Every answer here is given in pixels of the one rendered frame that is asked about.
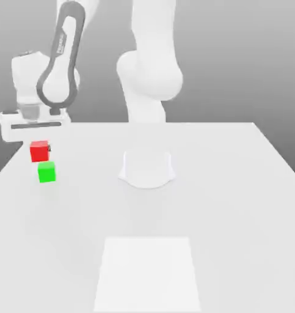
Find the small red cube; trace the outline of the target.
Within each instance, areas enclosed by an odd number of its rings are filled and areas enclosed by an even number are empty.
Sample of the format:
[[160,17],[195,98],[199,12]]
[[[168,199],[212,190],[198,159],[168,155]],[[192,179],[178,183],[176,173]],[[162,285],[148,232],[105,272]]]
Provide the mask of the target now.
[[33,163],[49,160],[51,149],[48,141],[32,141],[29,148]]

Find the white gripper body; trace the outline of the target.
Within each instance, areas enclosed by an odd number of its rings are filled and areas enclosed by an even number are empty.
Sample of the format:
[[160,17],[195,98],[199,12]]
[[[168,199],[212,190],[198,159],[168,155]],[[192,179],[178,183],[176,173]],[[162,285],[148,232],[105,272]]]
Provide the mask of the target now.
[[47,116],[38,121],[27,121],[20,111],[0,112],[2,140],[5,142],[23,142],[47,140],[53,133],[62,131],[71,123],[67,112],[57,116]]

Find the small green cube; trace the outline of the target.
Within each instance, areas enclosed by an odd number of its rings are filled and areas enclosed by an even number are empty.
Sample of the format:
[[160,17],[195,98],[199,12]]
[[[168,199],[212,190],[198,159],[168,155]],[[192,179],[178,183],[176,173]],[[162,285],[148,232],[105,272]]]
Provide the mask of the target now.
[[55,163],[53,161],[44,161],[38,164],[38,179],[40,183],[56,181]]

